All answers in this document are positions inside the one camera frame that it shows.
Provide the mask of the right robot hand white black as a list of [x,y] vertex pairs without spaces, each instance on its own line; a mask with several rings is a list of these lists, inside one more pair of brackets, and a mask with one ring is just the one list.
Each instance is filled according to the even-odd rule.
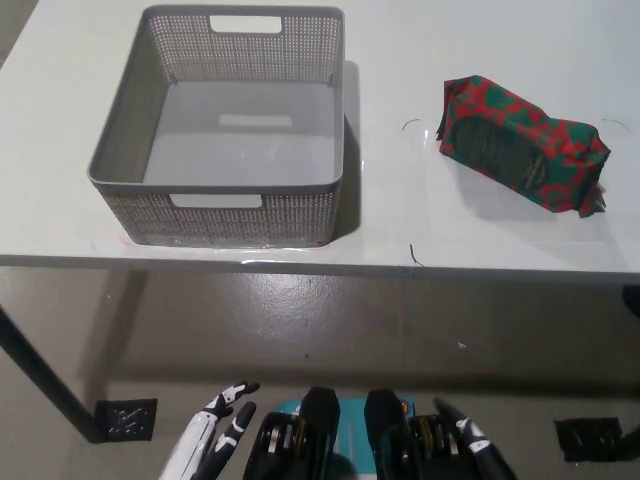
[[517,479],[499,449],[469,416],[442,398],[436,397],[433,403],[441,416],[454,425],[459,439],[472,454],[482,479]]

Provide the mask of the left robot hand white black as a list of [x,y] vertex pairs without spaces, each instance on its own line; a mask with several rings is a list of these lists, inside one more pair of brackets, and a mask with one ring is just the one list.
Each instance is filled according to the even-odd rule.
[[259,388],[259,383],[241,381],[215,395],[191,418],[159,478],[215,479],[237,448],[256,411],[256,404],[248,401],[229,427],[214,440],[216,427],[221,419],[233,413],[231,405],[235,401]]

